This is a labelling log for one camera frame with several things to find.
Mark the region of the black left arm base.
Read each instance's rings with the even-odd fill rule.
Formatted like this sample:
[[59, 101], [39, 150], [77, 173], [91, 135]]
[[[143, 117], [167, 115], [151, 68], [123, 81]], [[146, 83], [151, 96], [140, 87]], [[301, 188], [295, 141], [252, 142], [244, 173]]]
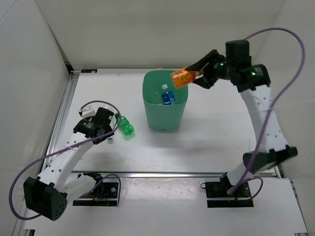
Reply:
[[117, 207], [119, 205], [122, 181], [117, 174], [108, 174], [103, 177], [97, 172], [85, 172], [83, 175], [93, 178], [96, 188], [85, 197], [74, 200], [73, 206]]

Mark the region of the orange juice bottle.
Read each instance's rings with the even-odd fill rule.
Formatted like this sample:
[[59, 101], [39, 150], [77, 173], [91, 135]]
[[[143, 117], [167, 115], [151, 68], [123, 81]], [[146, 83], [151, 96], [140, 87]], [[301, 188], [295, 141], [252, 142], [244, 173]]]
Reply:
[[186, 68], [182, 68], [170, 74], [171, 80], [176, 89], [192, 83], [196, 77], [200, 75], [202, 75], [201, 71], [187, 71]]

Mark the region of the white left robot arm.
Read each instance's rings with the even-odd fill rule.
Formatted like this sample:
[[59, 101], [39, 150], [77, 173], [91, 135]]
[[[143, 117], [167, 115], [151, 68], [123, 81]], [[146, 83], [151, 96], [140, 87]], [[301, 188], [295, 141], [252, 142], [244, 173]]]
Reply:
[[105, 194], [105, 184], [98, 173], [79, 174], [67, 181], [83, 155], [113, 135], [116, 123], [113, 108], [104, 105], [94, 111], [91, 106], [82, 109], [82, 119], [73, 129], [65, 147], [50, 165], [37, 177], [29, 177], [23, 184], [26, 207], [52, 221], [64, 213], [67, 205], [79, 198], [97, 198]]

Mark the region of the green soda bottle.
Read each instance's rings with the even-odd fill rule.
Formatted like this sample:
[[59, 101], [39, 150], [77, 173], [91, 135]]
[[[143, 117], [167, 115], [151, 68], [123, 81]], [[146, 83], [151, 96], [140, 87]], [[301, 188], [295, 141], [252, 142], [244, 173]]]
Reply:
[[119, 129], [125, 136], [131, 136], [134, 133], [134, 127], [131, 125], [129, 120], [125, 116], [119, 116], [118, 113], [115, 114], [116, 124], [120, 122]]

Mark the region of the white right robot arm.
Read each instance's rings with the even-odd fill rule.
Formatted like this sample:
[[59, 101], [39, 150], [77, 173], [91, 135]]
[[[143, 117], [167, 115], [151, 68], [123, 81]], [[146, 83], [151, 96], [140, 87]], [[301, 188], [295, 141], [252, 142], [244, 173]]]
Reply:
[[252, 65], [248, 49], [228, 50], [225, 55], [212, 50], [185, 71], [192, 76], [190, 82], [205, 89], [211, 88], [219, 79], [230, 81], [250, 115], [256, 147], [244, 153], [242, 162], [222, 176], [224, 195], [235, 195], [245, 180], [297, 156], [297, 148], [288, 144], [272, 107], [268, 71], [262, 64]]

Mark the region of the clear unlabelled plastic bottle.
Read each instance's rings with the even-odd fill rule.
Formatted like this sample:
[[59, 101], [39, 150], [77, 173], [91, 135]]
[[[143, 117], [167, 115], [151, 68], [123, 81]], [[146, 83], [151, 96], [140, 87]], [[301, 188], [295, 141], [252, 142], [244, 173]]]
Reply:
[[[117, 123], [117, 118], [115, 116], [115, 114], [117, 113], [116, 110], [112, 106], [110, 106], [108, 104], [105, 104], [102, 107], [107, 109], [107, 110], [109, 110], [109, 111], [111, 111], [111, 112], [113, 112], [113, 115], [112, 115], [112, 118], [111, 118], [111, 122], [110, 122], [110, 127], [112, 129], [114, 129], [116, 127], [116, 123]], [[112, 136], [108, 137], [106, 140], [107, 140], [108, 144], [113, 144], [114, 143], [114, 133], [112, 134]]]

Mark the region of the clear bottle blue label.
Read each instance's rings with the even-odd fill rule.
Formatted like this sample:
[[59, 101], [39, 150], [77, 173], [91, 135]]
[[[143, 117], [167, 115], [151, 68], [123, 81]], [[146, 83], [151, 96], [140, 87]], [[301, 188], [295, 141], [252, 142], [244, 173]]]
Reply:
[[161, 85], [162, 88], [162, 101], [164, 105], [175, 105], [176, 104], [176, 100], [174, 97], [174, 94], [172, 91], [169, 90], [168, 85], [167, 84], [163, 84]]

